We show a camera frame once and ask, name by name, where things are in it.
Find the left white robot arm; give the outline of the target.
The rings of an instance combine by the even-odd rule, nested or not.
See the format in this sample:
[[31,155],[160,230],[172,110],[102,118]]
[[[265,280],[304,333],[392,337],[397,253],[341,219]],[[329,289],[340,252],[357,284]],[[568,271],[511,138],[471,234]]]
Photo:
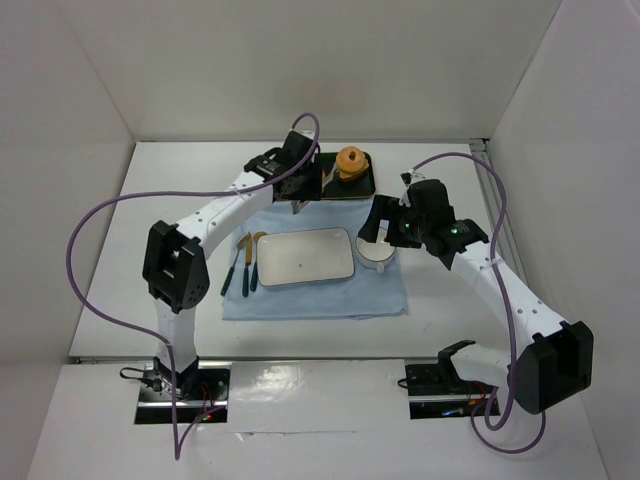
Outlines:
[[195,313],[210,286],[209,257],[274,202],[319,200],[323,173],[314,159],[317,150],[317,140],[292,130],[282,146],[249,160],[223,196],[173,224],[158,221],[150,228],[142,277],[162,336],[154,369],[179,394],[191,388],[198,370]]

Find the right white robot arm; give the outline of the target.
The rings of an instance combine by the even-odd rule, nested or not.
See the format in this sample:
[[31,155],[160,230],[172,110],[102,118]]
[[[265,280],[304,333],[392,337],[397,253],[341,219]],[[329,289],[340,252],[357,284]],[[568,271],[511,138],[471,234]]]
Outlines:
[[456,219],[441,181],[415,182],[403,198],[375,196],[359,239],[374,242],[382,223],[387,225],[387,243],[423,248],[438,258],[476,292],[508,332],[506,351],[471,340],[441,350],[438,360],[448,376],[506,387],[530,414],[590,386],[591,329],[582,321],[569,323],[546,306],[496,254],[476,222]]

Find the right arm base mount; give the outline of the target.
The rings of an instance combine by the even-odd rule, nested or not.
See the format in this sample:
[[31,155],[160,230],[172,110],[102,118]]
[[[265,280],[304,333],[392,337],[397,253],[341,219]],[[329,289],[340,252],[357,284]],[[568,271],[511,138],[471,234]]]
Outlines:
[[407,363],[397,385],[407,393],[411,420],[469,417],[477,406],[483,415],[494,389],[477,381],[455,380],[433,362]]

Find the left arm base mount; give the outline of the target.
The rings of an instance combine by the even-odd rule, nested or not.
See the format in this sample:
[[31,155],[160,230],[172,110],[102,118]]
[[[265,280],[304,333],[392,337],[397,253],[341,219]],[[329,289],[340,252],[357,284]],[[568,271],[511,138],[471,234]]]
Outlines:
[[[135,424],[160,425],[172,422],[171,384],[152,364],[145,364],[143,368],[123,367],[119,376],[139,385]],[[230,363],[200,361],[191,384],[176,393],[177,423],[190,424],[202,414],[206,414],[202,423],[226,423],[230,380]]]

